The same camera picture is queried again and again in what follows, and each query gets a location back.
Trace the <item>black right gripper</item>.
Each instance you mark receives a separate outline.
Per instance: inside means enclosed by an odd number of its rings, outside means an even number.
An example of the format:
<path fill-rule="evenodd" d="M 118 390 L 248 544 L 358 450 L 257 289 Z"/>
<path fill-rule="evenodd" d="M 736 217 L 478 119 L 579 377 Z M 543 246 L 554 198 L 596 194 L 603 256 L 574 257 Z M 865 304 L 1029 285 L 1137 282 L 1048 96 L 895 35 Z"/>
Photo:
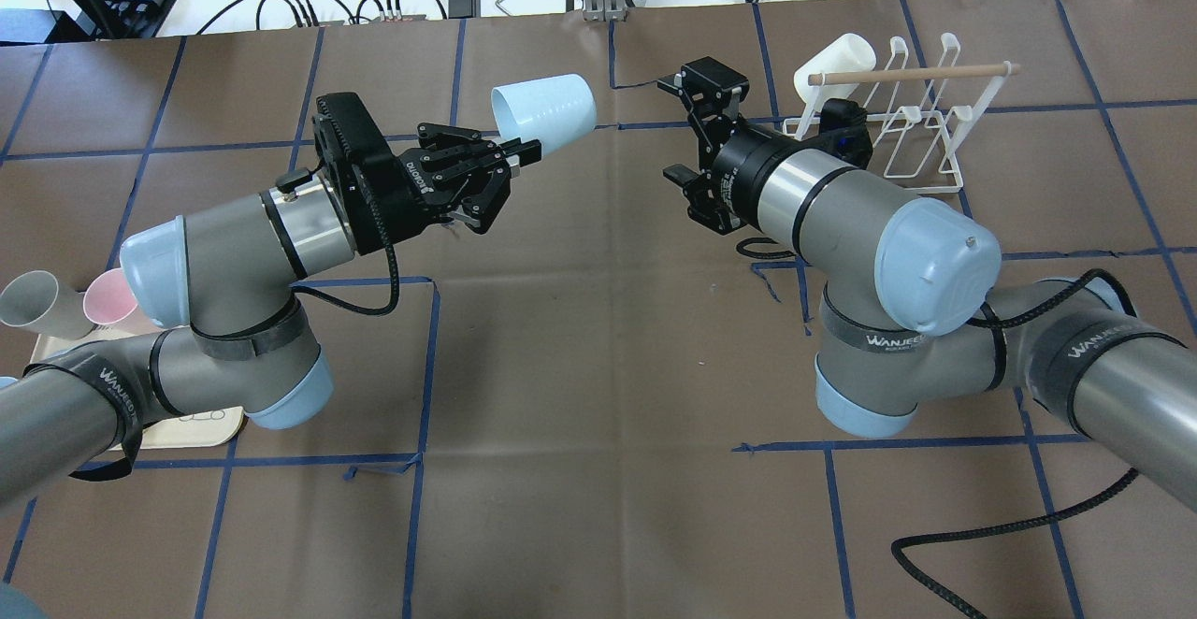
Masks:
<path fill-rule="evenodd" d="M 739 111 L 751 90 L 745 74 L 713 57 L 697 57 L 656 86 L 683 103 L 698 139 L 699 168 L 664 166 L 662 176 L 683 190 L 687 216 L 715 233 L 749 225 L 760 230 L 759 201 L 774 168 L 796 151 L 791 136 L 755 125 Z"/>

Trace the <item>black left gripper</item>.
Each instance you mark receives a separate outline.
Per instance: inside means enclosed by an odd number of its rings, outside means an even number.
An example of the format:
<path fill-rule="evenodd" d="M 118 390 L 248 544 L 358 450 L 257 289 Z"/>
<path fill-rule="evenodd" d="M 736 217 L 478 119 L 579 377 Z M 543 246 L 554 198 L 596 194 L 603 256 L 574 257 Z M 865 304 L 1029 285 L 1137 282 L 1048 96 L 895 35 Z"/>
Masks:
<path fill-rule="evenodd" d="M 535 164 L 539 140 L 496 141 L 462 126 L 420 123 L 418 145 L 394 154 L 359 95 L 322 95 L 312 136 L 359 255 L 436 223 L 456 220 L 487 233 L 512 194 L 512 160 Z"/>

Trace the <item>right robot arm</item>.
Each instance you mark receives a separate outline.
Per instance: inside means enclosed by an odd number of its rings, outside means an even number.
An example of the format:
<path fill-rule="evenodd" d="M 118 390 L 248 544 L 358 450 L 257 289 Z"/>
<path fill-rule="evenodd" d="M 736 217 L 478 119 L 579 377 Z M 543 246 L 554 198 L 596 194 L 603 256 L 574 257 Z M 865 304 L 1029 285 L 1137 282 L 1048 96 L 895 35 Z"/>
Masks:
<path fill-rule="evenodd" d="M 999 289 L 999 239 L 936 198 L 868 171 L 856 102 L 822 104 L 796 140 L 739 111 L 749 81 L 699 57 L 657 81 L 683 104 L 699 166 L 667 166 L 692 220 L 757 227 L 827 279 L 819 409 L 889 439 L 932 400 L 1020 388 L 1187 506 L 1196 500 L 1196 362 L 1138 318 L 1106 271 Z"/>

